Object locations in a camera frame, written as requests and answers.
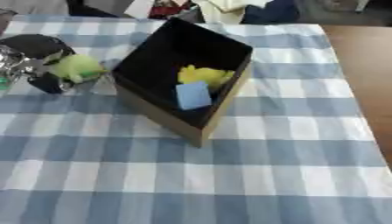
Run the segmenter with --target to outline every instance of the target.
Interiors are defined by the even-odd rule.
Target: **box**
[[[252,47],[179,18],[149,36],[113,71],[117,96],[126,105],[200,147],[216,127],[242,83]],[[179,109],[178,72],[188,65],[235,71],[212,94],[213,104]]]

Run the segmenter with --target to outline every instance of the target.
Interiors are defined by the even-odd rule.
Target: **yellow toy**
[[[107,71],[95,59],[83,54],[73,54],[51,66],[49,72],[74,83],[82,83],[96,79]]]
[[[182,67],[178,73],[178,81],[183,84],[204,81],[210,90],[216,90],[230,80],[234,71],[216,70],[208,67],[196,68],[194,65]]]

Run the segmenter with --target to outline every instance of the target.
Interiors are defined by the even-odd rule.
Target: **tablecloth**
[[[53,35],[113,67],[161,24],[16,16],[4,36]],[[64,95],[20,80],[2,97],[0,223],[390,223],[391,173],[322,29],[205,26],[255,50],[203,148],[105,80]]]

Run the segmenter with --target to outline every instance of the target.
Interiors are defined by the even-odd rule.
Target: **blue sponge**
[[[196,81],[176,86],[178,105],[183,110],[198,109],[212,104],[208,85],[204,81]]]

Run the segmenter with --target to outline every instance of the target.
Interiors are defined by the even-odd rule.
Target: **floor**
[[[325,0],[295,0],[301,11],[300,22],[322,25],[392,25],[392,1],[374,0],[362,12],[331,11],[321,2]]]

